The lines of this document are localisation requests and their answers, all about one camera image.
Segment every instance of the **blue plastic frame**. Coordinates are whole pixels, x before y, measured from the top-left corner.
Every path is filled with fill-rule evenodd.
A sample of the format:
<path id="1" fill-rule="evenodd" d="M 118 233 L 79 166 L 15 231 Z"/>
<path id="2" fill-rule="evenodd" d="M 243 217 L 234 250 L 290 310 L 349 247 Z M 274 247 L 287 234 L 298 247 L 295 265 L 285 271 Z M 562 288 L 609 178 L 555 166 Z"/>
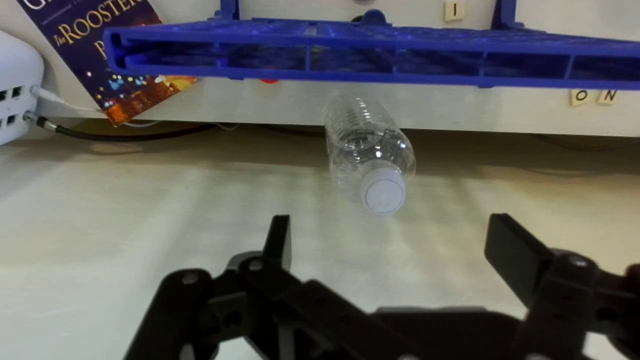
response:
<path id="1" fill-rule="evenodd" d="M 497 2 L 491 30 L 396 28 L 379 10 L 240 20 L 238 0 L 222 0 L 207 22 L 108 28 L 104 41 L 124 74 L 640 90 L 640 43 L 528 30 L 517 0 Z"/>

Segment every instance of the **white wall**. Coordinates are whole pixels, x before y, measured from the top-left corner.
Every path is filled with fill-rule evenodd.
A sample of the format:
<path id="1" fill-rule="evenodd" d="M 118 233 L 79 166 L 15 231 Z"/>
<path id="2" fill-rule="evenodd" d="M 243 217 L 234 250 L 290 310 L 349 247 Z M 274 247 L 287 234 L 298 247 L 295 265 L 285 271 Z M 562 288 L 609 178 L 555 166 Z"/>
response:
<path id="1" fill-rule="evenodd" d="M 372 0 L 395 24 L 448 27 L 444 0 Z M 202 20 L 217 10 L 217 0 L 152 0 L 167 22 Z M 466 0 L 466 28 L 488 28 L 492 0 Z M 351 20 L 369 6 L 351 0 L 245 0 L 245 17 Z M 640 2 L 637 0 L 520 0 L 518 20 L 530 28 L 640 41 Z M 91 96 L 23 15 L 18 0 L 2 0 L 0 28 L 32 43 L 48 61 L 47 87 L 69 103 L 93 107 Z M 581 108 L 569 103 L 569 90 L 527 90 L 473 87 L 396 87 L 396 84 L 311 84 L 208 78 L 143 118 L 318 124 L 327 96 L 341 88 L 365 88 L 383 99 L 408 129 L 488 131 L 488 133 L 557 133 L 640 136 L 640 96 L 622 93 L 615 107 L 597 101 Z M 42 107 L 48 116 L 100 116 Z"/>

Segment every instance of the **white bottle cap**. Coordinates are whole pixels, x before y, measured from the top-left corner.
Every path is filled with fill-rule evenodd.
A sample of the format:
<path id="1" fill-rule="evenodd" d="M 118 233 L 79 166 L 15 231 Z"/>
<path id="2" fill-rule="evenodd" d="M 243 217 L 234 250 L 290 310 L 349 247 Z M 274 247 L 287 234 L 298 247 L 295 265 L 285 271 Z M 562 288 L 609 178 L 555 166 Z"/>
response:
<path id="1" fill-rule="evenodd" d="M 399 213 L 407 202 L 407 187 L 399 166 L 383 166 L 365 175 L 360 182 L 363 204 L 383 217 Z"/>

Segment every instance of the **book cover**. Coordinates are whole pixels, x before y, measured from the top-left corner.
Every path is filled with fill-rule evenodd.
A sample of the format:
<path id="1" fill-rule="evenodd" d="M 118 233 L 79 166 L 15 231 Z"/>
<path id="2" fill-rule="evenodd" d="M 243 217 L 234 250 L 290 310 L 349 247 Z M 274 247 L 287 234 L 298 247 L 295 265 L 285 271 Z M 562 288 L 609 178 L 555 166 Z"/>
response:
<path id="1" fill-rule="evenodd" d="M 108 27 L 160 24 L 148 0 L 18 0 L 104 114 L 123 124 L 191 88 L 189 77 L 124 77 L 108 70 Z"/>

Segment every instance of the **white object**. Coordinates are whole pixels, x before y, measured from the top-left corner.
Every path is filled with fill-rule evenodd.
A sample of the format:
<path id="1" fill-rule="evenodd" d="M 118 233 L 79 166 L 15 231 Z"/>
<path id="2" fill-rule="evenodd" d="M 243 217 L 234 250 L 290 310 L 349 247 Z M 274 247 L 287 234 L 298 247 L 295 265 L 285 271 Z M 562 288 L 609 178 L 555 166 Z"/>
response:
<path id="1" fill-rule="evenodd" d="M 331 173 L 338 189 L 375 214 L 405 206 L 403 175 L 416 171 L 411 141 L 383 104 L 369 96 L 337 96 L 324 113 Z"/>
<path id="2" fill-rule="evenodd" d="M 593 90 L 581 88 L 581 90 L 570 90 L 569 96 L 570 96 L 570 99 L 569 99 L 570 104 L 573 104 L 574 108 L 578 108 L 578 107 L 589 104 L 595 95 L 593 95 Z"/>
<path id="3" fill-rule="evenodd" d="M 464 0 L 444 0 L 444 22 L 464 20 Z"/>
<path id="4" fill-rule="evenodd" d="M 24 113 L 36 110 L 38 99 L 30 93 L 41 87 L 44 64 L 26 43 L 0 30 L 0 144 L 29 133 Z"/>
<path id="5" fill-rule="evenodd" d="M 598 104 L 613 107 L 617 103 L 617 99 L 619 99 L 619 90 L 605 90 L 598 96 Z"/>
<path id="6" fill-rule="evenodd" d="M 363 180 L 363 204 L 375 214 L 395 214 L 405 206 L 407 187 L 403 171 L 387 165 L 369 173 Z"/>

